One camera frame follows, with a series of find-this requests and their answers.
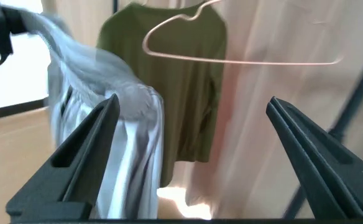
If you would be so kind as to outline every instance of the curtain fold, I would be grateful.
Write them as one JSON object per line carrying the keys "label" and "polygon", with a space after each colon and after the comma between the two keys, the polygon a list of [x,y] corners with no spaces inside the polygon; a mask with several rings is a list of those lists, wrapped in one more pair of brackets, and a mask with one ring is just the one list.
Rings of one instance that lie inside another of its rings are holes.
{"label": "curtain fold", "polygon": [[[89,45],[95,45],[113,8],[111,0],[44,1],[51,2],[44,9],[49,5],[76,39]],[[130,2],[119,0],[119,10]],[[150,0],[147,5],[199,2]],[[175,166],[169,187],[186,188],[187,204],[208,204],[214,218],[280,218],[298,179],[265,107],[276,96],[322,128],[332,126],[363,71],[363,0],[221,1],[213,7],[227,24],[228,59],[329,62],[344,54],[339,64],[322,67],[225,65],[211,159]],[[346,140],[363,159],[363,107]],[[312,217],[307,203],[299,217]]]}

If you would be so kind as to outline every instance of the green shirt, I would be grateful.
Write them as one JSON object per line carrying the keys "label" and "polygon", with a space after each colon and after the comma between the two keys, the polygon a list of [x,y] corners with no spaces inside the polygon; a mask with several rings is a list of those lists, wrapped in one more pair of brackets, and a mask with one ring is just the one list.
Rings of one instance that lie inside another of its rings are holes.
{"label": "green shirt", "polygon": [[[175,161],[208,162],[221,92],[223,65],[149,56],[146,33],[177,14],[192,16],[200,5],[156,9],[131,3],[102,26],[98,48],[122,58],[146,85],[161,94],[165,134],[161,187],[169,184]],[[211,7],[195,21],[172,21],[149,39],[151,50],[204,58],[224,58],[226,25]]]}

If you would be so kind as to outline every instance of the light blue garment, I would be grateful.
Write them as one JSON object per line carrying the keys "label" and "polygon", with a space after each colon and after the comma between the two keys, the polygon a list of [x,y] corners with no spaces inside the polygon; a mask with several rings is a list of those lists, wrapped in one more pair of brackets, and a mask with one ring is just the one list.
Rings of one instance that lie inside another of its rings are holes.
{"label": "light blue garment", "polygon": [[29,32],[39,34],[50,49],[48,103],[58,145],[98,103],[113,93],[119,98],[121,113],[96,202],[98,216],[156,218],[163,151],[160,95],[119,57],[74,41],[60,20],[31,12],[22,16]]}

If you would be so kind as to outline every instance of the wire hanger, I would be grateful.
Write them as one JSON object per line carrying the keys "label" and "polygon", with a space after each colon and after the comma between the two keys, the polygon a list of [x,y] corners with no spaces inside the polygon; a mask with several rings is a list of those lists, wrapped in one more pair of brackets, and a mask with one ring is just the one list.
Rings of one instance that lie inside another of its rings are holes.
{"label": "wire hanger", "polygon": [[179,14],[176,16],[173,16],[160,24],[156,25],[154,28],[148,31],[148,33],[145,35],[142,43],[142,48],[145,53],[148,55],[154,56],[154,57],[165,57],[165,58],[173,58],[173,59],[180,59],[180,60],[192,60],[197,62],[211,62],[211,63],[235,63],[235,64],[245,64],[245,65],[334,65],[339,63],[343,59],[343,55],[339,54],[336,59],[333,62],[321,62],[321,63],[308,63],[308,62],[300,62],[300,63],[293,63],[293,62],[255,62],[255,61],[238,61],[238,60],[221,60],[221,59],[213,59],[213,58],[201,58],[201,57],[191,57],[191,56],[182,56],[182,55],[174,55],[174,54],[166,54],[161,52],[154,52],[149,49],[148,41],[152,33],[156,31],[159,27],[162,27],[163,25],[174,21],[176,19],[183,19],[185,21],[193,21],[197,19],[200,14],[202,13],[202,10],[206,6],[210,6],[214,3],[220,2],[222,0],[210,0],[206,1],[202,5],[199,6],[197,12],[194,16],[187,16],[186,14]]}

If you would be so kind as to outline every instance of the wooden floor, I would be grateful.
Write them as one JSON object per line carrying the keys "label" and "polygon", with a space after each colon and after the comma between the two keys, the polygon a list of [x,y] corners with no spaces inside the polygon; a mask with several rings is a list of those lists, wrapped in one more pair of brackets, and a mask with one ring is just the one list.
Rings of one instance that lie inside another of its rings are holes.
{"label": "wooden floor", "polygon": [[6,202],[53,152],[47,112],[0,119],[0,223],[9,223]]}

